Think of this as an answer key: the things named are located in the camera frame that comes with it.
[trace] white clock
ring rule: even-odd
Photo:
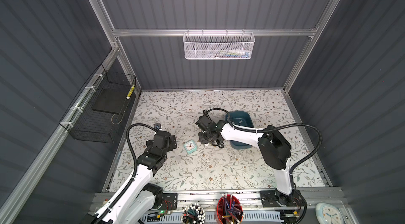
[[[315,213],[321,224],[345,224],[339,209],[333,205],[319,203],[316,205]]]

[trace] aluminum frame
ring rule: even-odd
[[[296,64],[294,65],[289,77],[284,84],[284,89],[288,93],[291,90],[292,85],[294,84],[295,80],[298,77],[301,69],[304,67],[306,60],[308,59],[309,55],[311,54],[313,48],[315,47],[316,43],[319,40],[322,32],[324,31],[326,25],[328,24],[329,19],[331,18],[333,12],[335,11],[337,4],[340,0],[329,0],[325,10],[323,11],[321,18],[317,24],[317,32],[313,38],[310,38],[305,45],[304,49],[301,52],[300,57],[298,58]]]
[[[114,29],[114,37],[182,37],[187,35],[245,35],[256,37],[313,37],[317,29]]]
[[[93,77],[86,85],[87,87],[93,86],[96,80],[103,73],[104,69],[109,69],[112,66],[114,60],[117,58],[117,55],[118,48],[114,46],[114,48],[111,49],[110,53],[107,55],[107,58],[104,59],[102,65],[96,70]],[[73,107],[78,107],[88,91],[91,91],[90,88],[83,89],[82,93],[73,103]],[[70,120],[74,113],[75,110],[70,109],[63,118],[63,121]],[[35,160],[25,172],[24,176],[18,182],[17,186],[1,207],[0,223],[13,223],[67,136],[68,132],[61,125],[58,125],[45,146],[43,146],[42,150],[39,152]]]
[[[119,158],[121,157],[122,150],[124,149],[124,145],[126,142],[126,133],[125,132],[126,132],[127,128],[132,124],[132,121],[134,119],[134,115],[136,112],[136,108],[138,107],[139,97],[140,97],[140,95],[136,96],[136,100],[134,102],[134,105],[132,106],[131,113],[129,115],[127,124],[125,125],[124,134],[122,135],[118,148],[117,148],[117,151],[115,152],[113,163],[111,164],[110,170],[108,171],[102,192],[108,192],[108,189],[110,187],[111,178],[113,177],[115,170],[117,169],[118,161],[119,161]]]
[[[308,208],[313,209],[317,203],[324,202],[332,204],[339,208],[342,215],[346,217],[346,224],[358,224],[352,209],[349,207],[347,199],[340,187],[303,187],[298,188],[305,197]],[[230,190],[199,190],[199,191],[171,191],[178,193],[177,210],[181,211],[182,206],[190,203],[199,202],[204,207],[205,211],[214,211],[216,203],[224,193],[233,193],[239,201],[244,204],[244,211],[251,210],[287,210],[294,207],[263,207],[259,191],[266,189],[230,189]],[[95,211],[102,206],[106,198],[111,198],[114,192],[96,193],[94,195],[93,204],[90,206],[89,214],[94,214]]]
[[[294,118],[295,122],[302,123],[302,120],[295,108],[294,103],[291,100],[290,95],[288,93],[286,93],[285,91],[283,91],[283,95],[284,95],[284,99],[286,100],[286,103],[288,105],[288,108],[290,108],[290,110],[291,110],[291,115]],[[304,143],[306,144],[306,147],[308,148],[309,151],[312,151],[315,147],[313,146],[313,143],[311,141],[311,138],[308,135],[308,132],[303,127],[298,127],[298,129],[301,132],[302,139],[303,139]],[[323,174],[325,176],[326,181],[324,181],[324,183],[326,182],[327,185],[333,186],[332,181],[329,178],[318,154],[316,153],[314,156],[312,156],[312,159],[313,159],[313,162],[315,163],[316,167],[318,168],[320,175],[322,176],[322,174]]]
[[[138,77],[136,77],[135,71],[133,70],[131,63],[128,59],[128,56],[125,53],[124,47],[119,40],[119,38],[116,38],[112,30],[114,30],[114,24],[111,21],[107,9],[104,6],[104,3],[102,0],[89,0],[90,5],[93,8],[94,13],[97,16],[97,19],[99,20],[101,27],[104,30],[105,35],[108,38],[108,41],[111,44],[111,47],[114,47],[115,45],[118,46],[119,50],[121,51],[120,55],[118,56],[118,61],[122,66],[122,69],[124,70],[124,73],[129,74],[129,75],[135,75],[136,78],[136,91],[140,93],[141,90],[141,85],[139,84]]]
[[[282,87],[276,88],[212,88],[212,89],[151,89],[142,92],[162,92],[162,91],[222,91],[222,90],[284,90]]]

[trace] black wire basket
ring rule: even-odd
[[[75,140],[120,141],[135,102],[135,85],[134,75],[104,71],[79,105],[70,108],[74,109],[70,120],[60,125]]]

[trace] white mesh basket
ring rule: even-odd
[[[241,35],[189,35],[183,36],[186,59],[250,59],[253,33]]]

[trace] black cable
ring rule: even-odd
[[[104,217],[111,211],[113,206],[119,201],[119,199],[122,197],[122,195],[124,195],[124,193],[128,190],[129,186],[132,184],[132,182],[135,179],[136,171],[138,170],[138,162],[136,161],[135,152],[132,147],[131,141],[129,140],[129,130],[131,130],[133,127],[138,126],[138,125],[145,126],[151,130],[154,130],[155,132],[158,132],[157,129],[151,127],[150,125],[146,125],[146,124],[142,124],[142,123],[132,124],[128,127],[128,129],[126,130],[126,140],[127,140],[129,150],[131,151],[132,158],[134,159],[134,172],[132,174],[132,177],[129,179],[128,183],[125,185],[124,189],[122,189],[122,191],[119,193],[119,195],[114,199],[114,201],[111,202],[111,204],[108,206],[108,208],[105,209],[105,211],[94,222],[94,224],[98,224],[102,219],[104,219]]]
[[[208,113],[210,111],[212,111],[212,110],[222,110],[222,111],[226,112],[226,114],[228,115],[227,122],[232,126],[232,121],[230,120],[230,114],[229,114],[229,112],[227,110],[224,110],[224,109],[221,109],[221,108],[212,108],[212,109],[208,110],[206,112],[206,114],[208,115]],[[303,162],[305,162],[306,160],[311,158],[313,155],[315,155],[315,153],[321,147],[321,143],[322,143],[322,140],[323,140],[321,131],[318,128],[316,128],[315,126],[313,126],[313,125],[308,125],[308,124],[304,124],[304,123],[294,123],[294,124],[289,124],[289,125],[282,125],[282,126],[279,126],[279,127],[273,128],[273,129],[263,129],[263,130],[246,129],[246,128],[240,128],[238,126],[233,126],[233,128],[236,129],[236,130],[239,130],[239,131],[243,131],[243,132],[268,133],[268,132],[278,131],[278,130],[281,130],[281,129],[285,129],[285,128],[289,128],[289,127],[295,127],[295,126],[308,127],[308,128],[311,128],[311,129],[315,130],[318,133],[318,144],[316,145],[316,147],[308,155],[306,155],[304,158],[302,158],[301,160],[296,162],[289,170],[291,185],[294,186],[293,190],[295,190],[301,196],[302,200],[305,203],[304,210],[303,210],[302,214],[300,214],[300,217],[298,218],[297,222],[295,223],[295,224],[297,224],[302,220],[302,218],[304,217],[304,215],[306,213],[306,201],[305,201],[304,197],[302,197],[302,195],[298,192],[298,190],[295,189],[295,183],[294,183],[294,180],[293,180],[293,177],[292,177],[292,172],[294,171],[294,169],[298,165],[302,164]]]
[[[208,111],[207,111],[207,110],[203,110],[202,112],[203,112],[203,114],[206,115],[210,120],[212,120],[211,117],[208,115]]]

